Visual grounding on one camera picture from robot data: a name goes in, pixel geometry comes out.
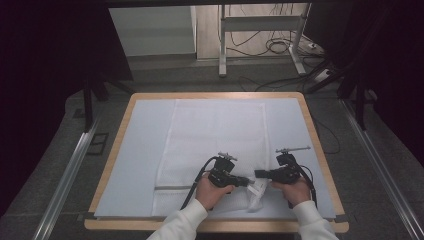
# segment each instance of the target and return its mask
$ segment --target person's hand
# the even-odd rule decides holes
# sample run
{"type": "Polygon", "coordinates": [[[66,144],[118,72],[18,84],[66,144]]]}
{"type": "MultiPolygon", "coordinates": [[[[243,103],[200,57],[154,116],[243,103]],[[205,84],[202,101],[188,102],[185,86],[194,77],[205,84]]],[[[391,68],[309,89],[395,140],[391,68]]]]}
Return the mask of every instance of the person's hand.
{"type": "Polygon", "coordinates": [[[209,210],[213,208],[219,200],[226,194],[234,190],[234,185],[219,188],[213,185],[208,179],[209,173],[205,173],[197,184],[196,199],[202,206],[209,210]]]}
{"type": "Polygon", "coordinates": [[[306,183],[306,180],[301,177],[293,184],[282,184],[279,182],[271,182],[271,186],[281,189],[283,196],[293,207],[299,203],[311,200],[311,192],[306,183]]]}

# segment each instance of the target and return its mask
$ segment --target person's arm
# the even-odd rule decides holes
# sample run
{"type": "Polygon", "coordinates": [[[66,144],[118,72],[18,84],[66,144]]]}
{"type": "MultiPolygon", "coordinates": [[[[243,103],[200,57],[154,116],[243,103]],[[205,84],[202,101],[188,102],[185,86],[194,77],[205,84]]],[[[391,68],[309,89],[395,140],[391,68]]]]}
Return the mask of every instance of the person's arm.
{"type": "Polygon", "coordinates": [[[310,189],[304,178],[294,184],[271,182],[283,191],[283,196],[293,205],[293,212],[299,222],[299,234],[303,240],[338,239],[330,223],[323,219],[311,201],[310,189]]]}
{"type": "Polygon", "coordinates": [[[190,240],[196,238],[196,229],[208,216],[207,210],[213,208],[234,186],[215,187],[208,179],[208,173],[200,179],[196,197],[184,209],[169,215],[162,226],[148,240],[172,239],[190,240]]]}

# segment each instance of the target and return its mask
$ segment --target person's left hand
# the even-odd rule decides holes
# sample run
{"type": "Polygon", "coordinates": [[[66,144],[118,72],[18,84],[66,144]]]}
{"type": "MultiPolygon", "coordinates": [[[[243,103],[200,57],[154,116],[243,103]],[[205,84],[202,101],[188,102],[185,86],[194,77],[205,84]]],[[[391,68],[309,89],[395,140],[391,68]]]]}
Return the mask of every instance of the person's left hand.
{"type": "Polygon", "coordinates": [[[235,189],[234,185],[228,185],[224,188],[216,187],[209,181],[208,176],[209,173],[202,176],[196,190],[196,199],[206,210],[213,208],[225,194],[235,189]]]}

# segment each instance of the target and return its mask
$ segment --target white desk leg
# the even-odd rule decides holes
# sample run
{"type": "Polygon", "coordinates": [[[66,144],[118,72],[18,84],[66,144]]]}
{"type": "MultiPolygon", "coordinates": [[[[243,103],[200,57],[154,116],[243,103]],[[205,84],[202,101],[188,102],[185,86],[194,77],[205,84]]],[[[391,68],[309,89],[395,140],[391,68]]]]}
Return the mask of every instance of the white desk leg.
{"type": "Polygon", "coordinates": [[[299,58],[297,49],[299,47],[300,38],[302,37],[302,34],[303,34],[303,29],[305,28],[305,23],[306,23],[306,19],[308,18],[310,7],[311,7],[311,4],[308,3],[303,9],[302,15],[300,15],[299,23],[297,24],[296,37],[293,41],[293,44],[290,45],[289,47],[290,55],[293,59],[294,65],[299,75],[306,75],[305,68],[303,67],[302,61],[299,58]]]}
{"type": "Polygon", "coordinates": [[[221,5],[221,49],[219,53],[219,76],[227,75],[227,48],[225,46],[225,5],[221,5]]]}

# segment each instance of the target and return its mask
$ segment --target folded white fabric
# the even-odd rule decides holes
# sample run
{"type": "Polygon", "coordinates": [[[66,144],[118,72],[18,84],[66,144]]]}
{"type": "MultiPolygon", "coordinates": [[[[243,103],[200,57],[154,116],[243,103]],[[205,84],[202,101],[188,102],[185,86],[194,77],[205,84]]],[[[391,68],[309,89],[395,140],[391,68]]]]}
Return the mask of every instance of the folded white fabric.
{"type": "MultiPolygon", "coordinates": [[[[270,150],[265,116],[263,103],[177,100],[156,177],[155,186],[160,191],[155,192],[152,215],[166,216],[172,210],[178,210],[185,198],[181,199],[181,196],[187,190],[176,189],[190,187],[202,166],[218,152],[238,159],[234,162],[233,175],[254,179],[255,169],[268,169],[270,150]]],[[[214,211],[240,210],[249,206],[246,188],[226,198],[226,204],[219,204],[214,211]]]]}

